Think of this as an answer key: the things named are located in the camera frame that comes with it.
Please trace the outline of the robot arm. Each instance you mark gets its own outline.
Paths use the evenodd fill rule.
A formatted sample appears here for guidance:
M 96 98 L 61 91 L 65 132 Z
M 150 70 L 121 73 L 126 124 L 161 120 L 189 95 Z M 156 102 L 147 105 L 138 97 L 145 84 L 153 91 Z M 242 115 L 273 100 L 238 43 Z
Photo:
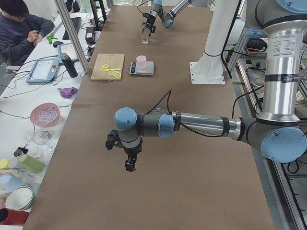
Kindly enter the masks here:
M 169 12 L 163 10 L 162 1 L 154 0 L 151 4 L 149 13 L 143 12 L 142 16 L 146 18 L 146 22 L 141 24 L 142 44 L 149 44 L 149 37 L 155 32 L 155 20 L 159 17 L 162 21 L 162 25 L 165 28 L 170 27 L 173 24 L 175 17 L 187 6 L 193 3 L 193 0 L 181 0 L 176 6 L 174 6 Z M 137 140 L 137 145 L 132 149 L 131 153 L 128 153 L 128 159 L 125 161 L 126 170 L 133 172 L 135 170 L 135 163 L 137 160 L 137 154 L 142 151 L 142 138 Z
M 126 53 L 129 58 L 144 54 L 156 64 L 152 77 L 125 76 L 122 83 L 108 87 L 105 118 L 102 122 L 103 163 L 112 172 L 123 173 L 119 165 L 124 158 L 123 142 L 110 143 L 112 115 L 120 109 L 128 117 L 126 129 L 132 133 L 132 151 L 144 149 L 138 168 L 144 174 L 178 174 L 213 172 L 225 164 L 222 154 L 241 155 L 239 119 L 230 119 L 223 127 L 234 94 L 231 83 L 195 85 L 190 79 L 188 62 L 208 43 L 204 67 L 221 68 L 219 53 L 235 13 L 230 1 L 219 1 L 220 11 L 211 13 L 203 7 L 189 7 L 170 29 L 158 26 L 161 33 L 153 44 L 138 42 L 141 15 L 131 6 L 116 6 L 106 24 L 105 38 L 111 51 Z M 150 107 L 166 90 L 173 90 L 172 108 L 182 111 L 180 132 L 165 138 L 158 133 L 158 121 L 167 119 L 167 110 Z

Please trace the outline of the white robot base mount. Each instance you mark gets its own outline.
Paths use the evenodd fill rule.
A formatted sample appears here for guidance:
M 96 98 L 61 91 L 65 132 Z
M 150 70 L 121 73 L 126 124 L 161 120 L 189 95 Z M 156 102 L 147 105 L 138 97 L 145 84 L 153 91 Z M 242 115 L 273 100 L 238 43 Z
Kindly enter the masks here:
M 192 84 L 225 84 L 221 54 L 239 7 L 239 0 L 216 2 L 203 56 L 190 63 Z

